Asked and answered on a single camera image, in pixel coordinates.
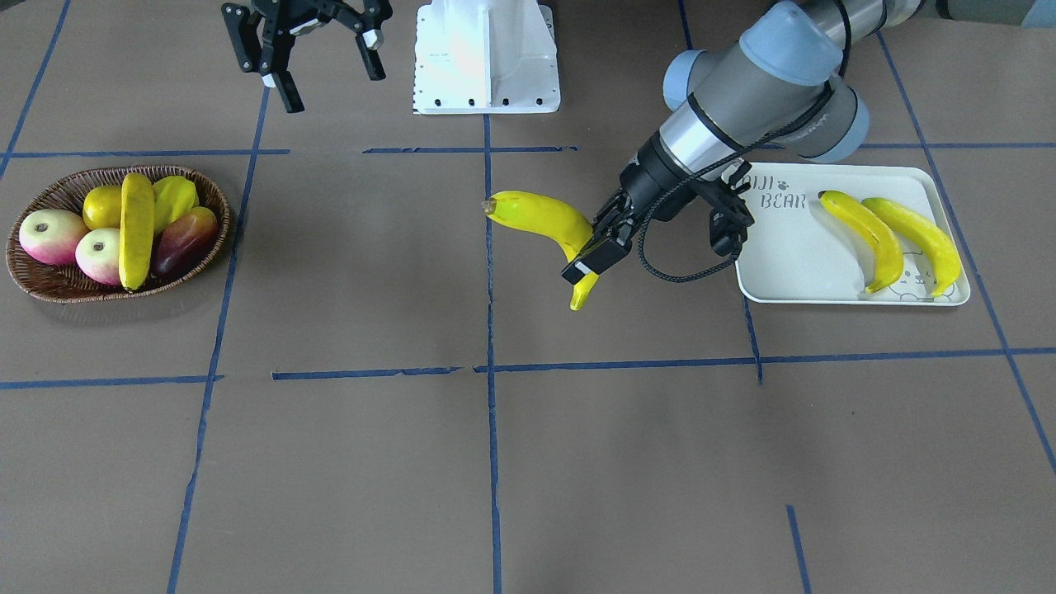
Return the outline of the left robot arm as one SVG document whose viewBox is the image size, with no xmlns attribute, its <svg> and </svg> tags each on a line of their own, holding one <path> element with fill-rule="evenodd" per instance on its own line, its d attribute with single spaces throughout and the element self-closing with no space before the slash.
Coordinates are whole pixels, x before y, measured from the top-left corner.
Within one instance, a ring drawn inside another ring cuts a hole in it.
<svg viewBox="0 0 1056 594">
<path fill-rule="evenodd" d="M 644 249 L 650 222 L 701 198 L 712 207 L 710 247 L 735 263 L 754 219 L 746 206 L 746 154 L 774 143 L 832 164 L 864 142 L 869 112 L 844 82 L 850 47 L 912 18 L 920 1 L 780 1 L 735 45 L 687 50 L 664 78 L 671 116 L 620 173 L 584 247 L 562 271 L 571 283 Z"/>
</svg>

